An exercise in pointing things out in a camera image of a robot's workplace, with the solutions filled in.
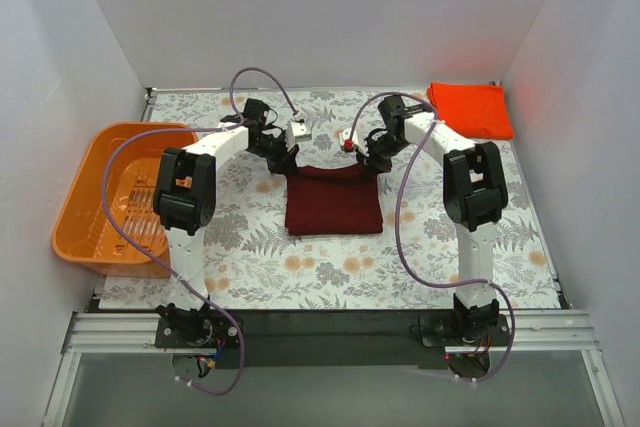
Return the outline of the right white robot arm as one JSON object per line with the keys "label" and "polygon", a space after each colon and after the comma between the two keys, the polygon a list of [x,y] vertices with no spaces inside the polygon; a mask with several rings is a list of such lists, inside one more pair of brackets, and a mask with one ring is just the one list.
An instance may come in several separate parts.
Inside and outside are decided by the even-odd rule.
{"label": "right white robot arm", "polygon": [[443,205],[458,242],[458,279],[446,285],[453,292],[451,320],[441,331],[475,344],[498,325],[500,306],[508,301],[493,281],[497,226],[508,205],[500,151],[491,141],[474,142],[447,126],[436,107],[420,97],[406,105],[409,97],[401,92],[372,96],[383,127],[361,136],[351,126],[340,142],[371,174],[390,172],[393,157],[409,146],[440,165]]}

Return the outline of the maroon t shirt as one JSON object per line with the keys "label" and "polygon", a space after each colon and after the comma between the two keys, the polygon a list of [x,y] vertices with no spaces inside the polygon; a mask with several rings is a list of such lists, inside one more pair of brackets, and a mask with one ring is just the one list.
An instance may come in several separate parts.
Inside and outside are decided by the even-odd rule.
{"label": "maroon t shirt", "polygon": [[354,164],[300,167],[286,176],[285,227],[292,236],[374,235],[383,232],[375,174]]}

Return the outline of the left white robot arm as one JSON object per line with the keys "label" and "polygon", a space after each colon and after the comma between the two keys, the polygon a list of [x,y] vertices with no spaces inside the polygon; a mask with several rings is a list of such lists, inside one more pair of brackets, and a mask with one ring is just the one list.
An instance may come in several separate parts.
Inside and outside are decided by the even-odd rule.
{"label": "left white robot arm", "polygon": [[240,114],[223,117],[200,140],[169,147],[161,156],[153,209],[167,237],[173,286],[157,311],[191,347],[209,347],[227,331],[210,313],[204,272],[204,234],[215,213],[217,171],[249,152],[264,159],[272,173],[294,173],[299,144],[312,138],[304,120],[295,118],[281,128],[268,120],[270,112],[266,103],[248,99]]}

